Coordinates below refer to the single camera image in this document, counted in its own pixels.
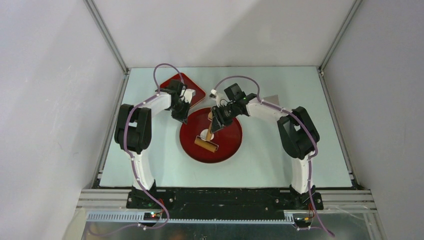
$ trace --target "metal frame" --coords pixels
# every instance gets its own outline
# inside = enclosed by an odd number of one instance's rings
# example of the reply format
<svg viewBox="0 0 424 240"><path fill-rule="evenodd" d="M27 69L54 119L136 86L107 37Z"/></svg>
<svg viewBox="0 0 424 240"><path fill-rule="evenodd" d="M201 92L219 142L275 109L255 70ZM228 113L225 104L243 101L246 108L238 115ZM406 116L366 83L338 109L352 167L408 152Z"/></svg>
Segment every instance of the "metal frame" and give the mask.
<svg viewBox="0 0 424 240"><path fill-rule="evenodd" d="M91 185L96 179L101 178L103 167L105 165L106 157L108 154L108 149L111 144L111 139L114 132L114 125L117 120L117 113L119 106L124 97L124 92L128 83L130 71L125 64L123 57L121 56L119 49L112 38L111 33L109 32L100 12L97 8L94 0L84 0L90 14L92 15L94 22L98 26L100 33L104 37L107 45L109 46L112 54L114 55L118 65L124 73L124 78L119 89L118 97L116 98L114 111L110 117L109 129L104 138L103 149L97 161L97 168L95 170ZM355 170L352 166L344 138L342 136L342 131L340 129L339 121L329 95L329 91L324 79L323 70L327 66L331 56L333 55L335 49L337 48L340 40L346 32L346 29L350 25L355 13L358 8L361 6L363 0L355 0L352 4L349 13L344 19L337 35L335 36L330 48L328 49L321 65L317 67L317 74L324 91L324 95L328 104L328 108L333 120L333 124L336 130L337 137L339 139L340 147L343 153L343 157L346 162L347 169L349 174L351 174L351 179L354 183L359 181L355 176ZM141 213L150 212L151 209L127 209L127 198L129 189L83 189L81 191L76 210L85 209L87 211L87 220L88 221L107 221L107 222L138 222L140 219L143 219ZM372 240L385 240L386 235L384 233L379 214L377 212L377 207L374 203L373 196L369 190L355 190L355 189L317 189L317 192L321 193L322 202L324 205L324 210L319 210L319 213L322 214L363 214L364 221L366 222L368 233ZM306 210L288 210L285 211L288 219L293 219L294 214L305 214L308 211ZM175 223L221 223L219 220L214 221L199 221L196 219L172 219L171 222ZM222 221L222 223L247 223L245 221ZM273 221L248 221L248 223L253 224L266 224L266 223L280 223Z"/></svg>

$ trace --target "red plate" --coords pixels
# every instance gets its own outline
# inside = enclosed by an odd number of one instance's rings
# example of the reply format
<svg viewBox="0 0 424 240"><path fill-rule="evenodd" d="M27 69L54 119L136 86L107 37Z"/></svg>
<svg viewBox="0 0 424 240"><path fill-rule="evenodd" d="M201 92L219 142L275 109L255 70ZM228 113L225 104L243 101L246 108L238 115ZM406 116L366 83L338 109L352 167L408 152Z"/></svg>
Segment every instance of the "red plate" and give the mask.
<svg viewBox="0 0 424 240"><path fill-rule="evenodd" d="M187 85L187 88L193 89L193 90L196 91L196 94L191 99L190 108L192 108L194 105L198 104L200 101L202 101L205 98L206 93L195 82L193 82L187 75L185 75L184 73L181 73L181 75L182 75L182 79L184 80L184 84ZM174 75L170 79L163 82L160 85L160 88L163 89L166 86L168 86L168 84L170 84L172 79L180 81L181 78L180 78L180 75L177 73L176 75Z"/></svg>
<svg viewBox="0 0 424 240"><path fill-rule="evenodd" d="M211 123L208 120L210 112L210 107L193 112L188 116L188 123L183 124L179 130L182 149L193 159L206 164L219 163L229 159L239 149L243 136L242 126L237 118L234 118L230 126L214 133L211 142L219 145L218 150L211 152L196 145L196 136L199 136L201 131L207 129Z"/></svg>

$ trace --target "white round object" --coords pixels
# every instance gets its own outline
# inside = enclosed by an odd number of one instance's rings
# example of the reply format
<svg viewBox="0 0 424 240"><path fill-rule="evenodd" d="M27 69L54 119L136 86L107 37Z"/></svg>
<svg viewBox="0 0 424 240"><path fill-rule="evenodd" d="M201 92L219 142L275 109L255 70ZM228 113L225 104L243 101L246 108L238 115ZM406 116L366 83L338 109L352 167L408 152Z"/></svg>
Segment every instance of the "white round object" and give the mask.
<svg viewBox="0 0 424 240"><path fill-rule="evenodd" d="M208 134L209 129L203 129L200 133L200 138L206 141L206 135Z"/></svg>

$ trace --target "perforated metal strip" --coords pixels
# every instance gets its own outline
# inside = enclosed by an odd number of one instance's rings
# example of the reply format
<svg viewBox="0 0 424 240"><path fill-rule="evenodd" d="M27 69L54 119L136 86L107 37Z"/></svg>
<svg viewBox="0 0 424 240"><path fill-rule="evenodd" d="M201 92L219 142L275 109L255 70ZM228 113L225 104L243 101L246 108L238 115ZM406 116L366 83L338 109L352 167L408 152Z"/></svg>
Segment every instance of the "perforated metal strip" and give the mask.
<svg viewBox="0 0 424 240"><path fill-rule="evenodd" d="M89 211L87 222L113 222L113 223L154 223L155 220L144 220L145 212L139 211ZM182 224L293 224L293 214L285 213L284 220L220 220L220 219L173 219L169 223Z"/></svg>

